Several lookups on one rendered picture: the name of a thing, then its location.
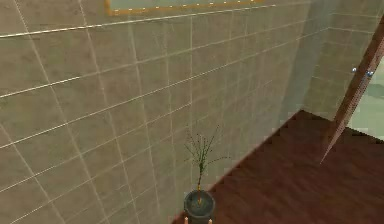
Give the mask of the thin green house plant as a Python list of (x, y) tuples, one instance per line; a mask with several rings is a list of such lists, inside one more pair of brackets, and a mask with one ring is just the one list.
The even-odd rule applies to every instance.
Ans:
[(197, 133), (193, 135), (191, 131), (187, 134), (187, 142), (184, 144), (187, 151), (191, 154), (189, 161), (196, 165), (198, 168), (198, 182), (197, 182), (197, 204), (202, 204), (202, 188), (201, 181), (202, 176), (205, 173), (207, 167), (217, 161), (223, 159), (229, 159), (229, 156), (221, 156), (213, 160), (208, 160), (208, 155), (213, 151), (212, 144), (218, 133), (219, 126), (217, 126), (210, 137)]

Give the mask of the dark grey plant pot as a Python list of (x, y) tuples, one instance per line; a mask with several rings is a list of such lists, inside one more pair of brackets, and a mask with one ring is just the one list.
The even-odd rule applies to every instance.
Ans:
[(184, 199), (184, 212), (188, 224), (208, 224), (209, 221), (213, 221), (215, 207), (215, 199), (204, 190), (193, 190)]

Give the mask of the brown wooden room door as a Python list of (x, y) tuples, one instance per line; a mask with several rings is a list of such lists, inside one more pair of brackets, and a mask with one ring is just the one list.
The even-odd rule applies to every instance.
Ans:
[(341, 105), (332, 120), (328, 131), (326, 132), (321, 147), (323, 155), (320, 162), (323, 162), (332, 147), (347, 127), (358, 103), (360, 102), (366, 88), (371, 81), (366, 73), (372, 71), (375, 73), (382, 57), (384, 56), (384, 15), (379, 20), (378, 26), (372, 36), (372, 39), (363, 55), (359, 66), (347, 91), (344, 95)]

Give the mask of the gold framed wall picture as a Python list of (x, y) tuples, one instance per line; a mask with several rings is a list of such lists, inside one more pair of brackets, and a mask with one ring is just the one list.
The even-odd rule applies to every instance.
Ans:
[(104, 0), (104, 7), (108, 15), (118, 16), (159, 10), (250, 5), (261, 1), (262, 0)]

